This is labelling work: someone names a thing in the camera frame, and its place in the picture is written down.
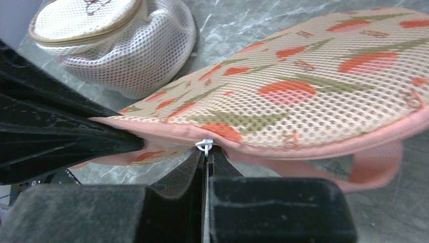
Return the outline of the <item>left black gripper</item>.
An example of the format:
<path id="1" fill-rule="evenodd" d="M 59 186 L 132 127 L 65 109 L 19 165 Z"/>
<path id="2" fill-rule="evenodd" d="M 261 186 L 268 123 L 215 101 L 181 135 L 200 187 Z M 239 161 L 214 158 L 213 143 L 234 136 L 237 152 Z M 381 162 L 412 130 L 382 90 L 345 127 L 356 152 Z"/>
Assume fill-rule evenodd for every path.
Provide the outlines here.
<path id="1" fill-rule="evenodd" d="M 143 148 L 142 138 L 93 121 L 114 115 L 1 43 L 1 203 L 74 165 Z"/>

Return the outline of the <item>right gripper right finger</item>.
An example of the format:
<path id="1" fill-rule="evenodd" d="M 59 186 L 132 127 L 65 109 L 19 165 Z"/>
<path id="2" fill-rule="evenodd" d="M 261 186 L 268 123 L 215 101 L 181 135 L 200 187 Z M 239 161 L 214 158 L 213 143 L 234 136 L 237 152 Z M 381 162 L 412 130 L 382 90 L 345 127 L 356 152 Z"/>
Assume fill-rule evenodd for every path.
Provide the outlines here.
<path id="1" fill-rule="evenodd" d="M 344 194 L 320 178 L 244 177 L 222 149 L 207 158 L 211 242 L 356 242 Z"/>

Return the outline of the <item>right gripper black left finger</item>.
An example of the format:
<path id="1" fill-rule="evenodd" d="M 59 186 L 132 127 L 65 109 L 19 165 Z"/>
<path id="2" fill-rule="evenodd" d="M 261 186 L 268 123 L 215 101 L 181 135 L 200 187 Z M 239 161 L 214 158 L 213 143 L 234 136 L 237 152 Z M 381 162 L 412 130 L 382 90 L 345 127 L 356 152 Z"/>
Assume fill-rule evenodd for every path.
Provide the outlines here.
<path id="1" fill-rule="evenodd" d="M 25 190 L 1 242 L 201 242 L 204 155 L 150 185 L 42 184 Z"/>

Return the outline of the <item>floral mesh laundry bag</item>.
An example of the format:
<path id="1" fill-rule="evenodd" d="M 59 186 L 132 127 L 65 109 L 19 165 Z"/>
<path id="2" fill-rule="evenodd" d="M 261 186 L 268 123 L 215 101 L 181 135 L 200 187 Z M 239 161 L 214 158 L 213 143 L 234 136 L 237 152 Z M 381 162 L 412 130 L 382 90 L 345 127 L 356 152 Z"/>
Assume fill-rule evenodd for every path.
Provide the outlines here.
<path id="1" fill-rule="evenodd" d="M 97 121 L 144 139 L 93 163 L 157 163 L 219 146 L 227 159 L 284 177 L 387 185 L 404 139 L 428 129 L 428 14 L 378 8 L 290 26 Z M 349 179 L 309 160 L 353 155 Z"/>

